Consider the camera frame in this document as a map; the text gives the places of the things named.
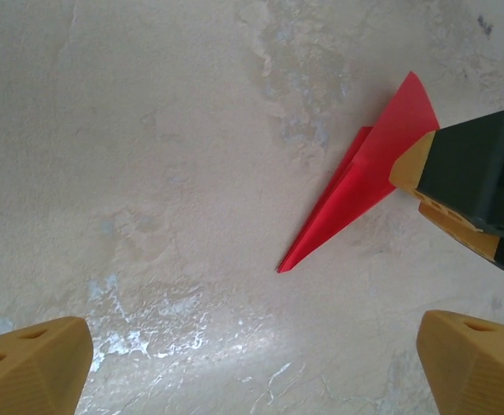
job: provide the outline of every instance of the red paper airplane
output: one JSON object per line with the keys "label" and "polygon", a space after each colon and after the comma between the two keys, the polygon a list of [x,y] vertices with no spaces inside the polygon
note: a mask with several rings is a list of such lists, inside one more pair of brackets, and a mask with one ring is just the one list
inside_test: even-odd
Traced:
{"label": "red paper airplane", "polygon": [[363,127],[330,179],[278,272],[294,268],[395,189],[394,162],[424,134],[438,130],[436,114],[418,76],[409,73],[374,127]]}

